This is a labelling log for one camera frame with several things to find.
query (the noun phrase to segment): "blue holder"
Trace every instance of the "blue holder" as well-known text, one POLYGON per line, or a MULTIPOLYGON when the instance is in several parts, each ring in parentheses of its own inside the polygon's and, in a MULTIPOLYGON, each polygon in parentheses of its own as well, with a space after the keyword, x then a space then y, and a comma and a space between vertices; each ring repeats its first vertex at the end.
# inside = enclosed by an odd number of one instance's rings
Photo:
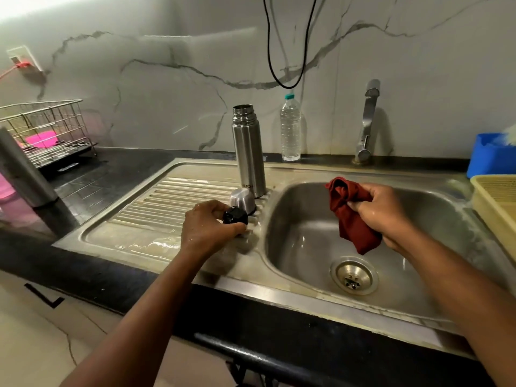
POLYGON ((477 135, 468 178, 475 175, 516 174, 516 146, 501 145, 502 133, 477 135))

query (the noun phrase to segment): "cabinet handle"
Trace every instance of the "cabinet handle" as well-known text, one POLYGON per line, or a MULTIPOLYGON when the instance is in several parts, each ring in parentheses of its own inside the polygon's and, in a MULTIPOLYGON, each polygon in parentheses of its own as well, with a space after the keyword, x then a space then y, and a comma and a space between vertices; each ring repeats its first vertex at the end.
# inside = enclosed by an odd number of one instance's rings
POLYGON ((32 286, 29 283, 26 283, 23 285, 26 287, 29 291, 34 293, 36 296, 38 296, 40 299, 42 299, 43 303, 45 303, 47 306, 51 307, 52 309, 55 309, 58 305, 60 305, 65 299, 62 297, 58 297, 53 302, 48 299, 47 296, 42 294, 40 291, 38 291, 34 286, 32 286))

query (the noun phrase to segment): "hand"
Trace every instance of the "hand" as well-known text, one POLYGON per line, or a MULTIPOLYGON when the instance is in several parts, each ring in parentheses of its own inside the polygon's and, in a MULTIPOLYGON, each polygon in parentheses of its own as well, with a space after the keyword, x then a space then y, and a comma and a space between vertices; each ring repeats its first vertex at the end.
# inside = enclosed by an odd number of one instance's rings
POLYGON ((236 235, 246 231, 243 223, 222 224, 223 213, 229 206, 221 201, 211 200, 193 207, 185 214, 181 234, 181 252, 203 260, 219 251, 236 235))
POLYGON ((364 222, 384 236, 385 244, 403 254, 396 243, 396 237, 412 223, 405 216, 394 189, 374 183, 361 183, 372 196, 372 202, 348 202, 348 206, 360 214, 364 222))

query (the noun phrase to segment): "person's right arm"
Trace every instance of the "person's right arm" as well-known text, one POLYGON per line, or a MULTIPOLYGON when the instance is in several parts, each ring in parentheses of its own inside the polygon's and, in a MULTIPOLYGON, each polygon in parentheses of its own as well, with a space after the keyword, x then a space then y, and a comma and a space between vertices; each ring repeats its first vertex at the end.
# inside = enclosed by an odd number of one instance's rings
POLYGON ((362 184, 372 202, 348 203, 415 267, 496 385, 516 385, 516 299, 460 255, 416 228, 388 186, 362 184))

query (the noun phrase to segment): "dish rack tray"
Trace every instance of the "dish rack tray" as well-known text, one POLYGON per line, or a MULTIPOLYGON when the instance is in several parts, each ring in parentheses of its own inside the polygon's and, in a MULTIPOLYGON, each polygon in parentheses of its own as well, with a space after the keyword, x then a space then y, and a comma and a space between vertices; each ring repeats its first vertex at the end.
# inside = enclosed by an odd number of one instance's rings
POLYGON ((0 126, 10 132, 30 161, 41 168, 94 147, 80 102, 82 99, 3 106, 0 126))
POLYGON ((473 208, 516 260, 516 175, 477 175, 473 208))

